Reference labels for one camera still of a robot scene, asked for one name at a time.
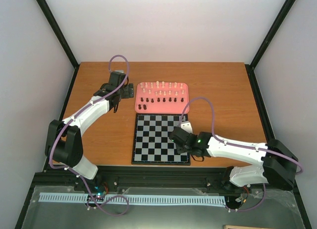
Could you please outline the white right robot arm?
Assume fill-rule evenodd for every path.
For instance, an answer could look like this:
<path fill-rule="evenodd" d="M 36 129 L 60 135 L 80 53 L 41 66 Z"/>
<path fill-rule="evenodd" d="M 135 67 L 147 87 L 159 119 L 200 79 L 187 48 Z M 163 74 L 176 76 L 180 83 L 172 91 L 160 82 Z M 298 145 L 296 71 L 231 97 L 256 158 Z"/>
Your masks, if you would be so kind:
<path fill-rule="evenodd" d="M 264 183 L 286 191 L 294 188 L 298 158 L 279 140 L 250 143 L 209 132 L 195 135 L 188 121 L 175 127 L 169 139 L 180 153 L 202 159 L 220 157 L 247 163 L 246 167 L 228 167 L 226 170 L 225 180 L 236 187 Z"/>

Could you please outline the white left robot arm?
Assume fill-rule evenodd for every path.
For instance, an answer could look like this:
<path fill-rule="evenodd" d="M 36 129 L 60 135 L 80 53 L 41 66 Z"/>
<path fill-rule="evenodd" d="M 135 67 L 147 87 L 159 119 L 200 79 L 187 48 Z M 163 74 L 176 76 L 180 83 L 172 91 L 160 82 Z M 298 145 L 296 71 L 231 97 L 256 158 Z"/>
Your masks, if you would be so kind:
<path fill-rule="evenodd" d="M 128 82 L 122 70 L 110 73 L 109 81 L 94 93 L 89 102 L 73 115 L 62 121 L 53 120 L 49 124 L 45 155 L 49 161 L 65 165 L 78 176 L 86 178 L 85 184 L 91 190 L 99 190 L 103 178 L 97 174 L 98 167 L 91 163 L 83 150 L 82 136 L 102 115 L 110 110 L 117 112 L 121 99 L 134 97 L 133 84 Z"/>

